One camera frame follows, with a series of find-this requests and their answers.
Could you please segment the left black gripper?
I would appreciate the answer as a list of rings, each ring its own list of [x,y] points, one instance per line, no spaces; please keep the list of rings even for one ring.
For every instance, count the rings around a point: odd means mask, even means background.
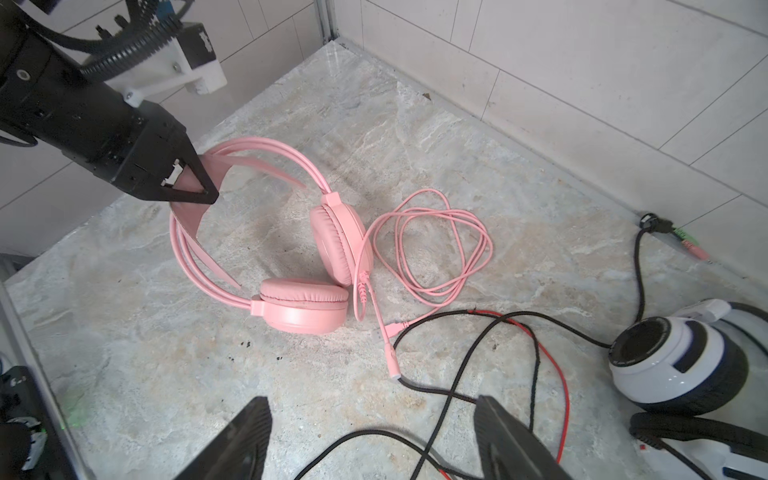
[[[47,143],[141,200],[212,205],[219,197],[170,114],[159,106],[129,106],[19,23],[1,26],[1,142]]]

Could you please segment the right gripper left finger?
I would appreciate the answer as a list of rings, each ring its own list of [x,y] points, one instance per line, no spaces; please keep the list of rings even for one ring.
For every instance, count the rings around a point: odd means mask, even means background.
[[[268,398],[254,397],[176,479],[261,479],[271,430]]]

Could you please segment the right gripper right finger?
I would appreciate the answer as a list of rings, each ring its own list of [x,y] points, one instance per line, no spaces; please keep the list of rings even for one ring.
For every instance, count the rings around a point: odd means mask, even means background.
[[[571,480],[545,446],[495,398],[478,397],[473,422],[485,480]]]

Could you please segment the pink headphones with cable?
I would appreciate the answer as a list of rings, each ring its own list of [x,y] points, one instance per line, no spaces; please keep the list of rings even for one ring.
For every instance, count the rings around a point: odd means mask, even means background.
[[[177,381],[199,384],[213,381],[217,372],[227,380],[234,378],[232,361],[219,340],[233,333],[231,322],[237,316],[245,319],[247,330],[261,333],[278,328],[310,335],[332,333],[342,326],[353,298],[350,278],[355,259],[348,246],[365,234],[357,227],[350,237],[344,236],[343,229],[351,220],[349,209],[296,149],[256,137],[209,138],[202,140],[202,146],[203,165],[215,183],[221,183],[234,167],[273,174],[274,168],[258,159],[265,152],[307,172],[320,188],[322,199],[308,226],[299,221],[299,211],[308,203],[301,192],[291,194],[282,187],[257,192],[253,183],[246,183],[236,190],[233,200],[224,203],[225,216],[217,223],[217,248],[237,272],[266,282],[266,292],[254,297],[241,293],[234,277],[195,238],[204,207],[172,206],[174,254],[187,277],[214,304],[194,303],[187,308],[192,323],[176,340],[160,345],[160,368]],[[471,213],[492,214],[492,189],[499,182],[495,168],[481,161],[466,167],[449,163],[434,179],[428,179],[411,166],[394,175],[366,164],[360,173],[374,184],[369,210],[381,214],[388,228],[386,257],[397,275],[407,273],[403,249],[418,240],[418,223],[434,230],[445,221],[457,231],[452,248],[462,266],[457,279],[422,289],[437,308],[455,299],[469,276],[489,260],[489,233],[472,220]]]

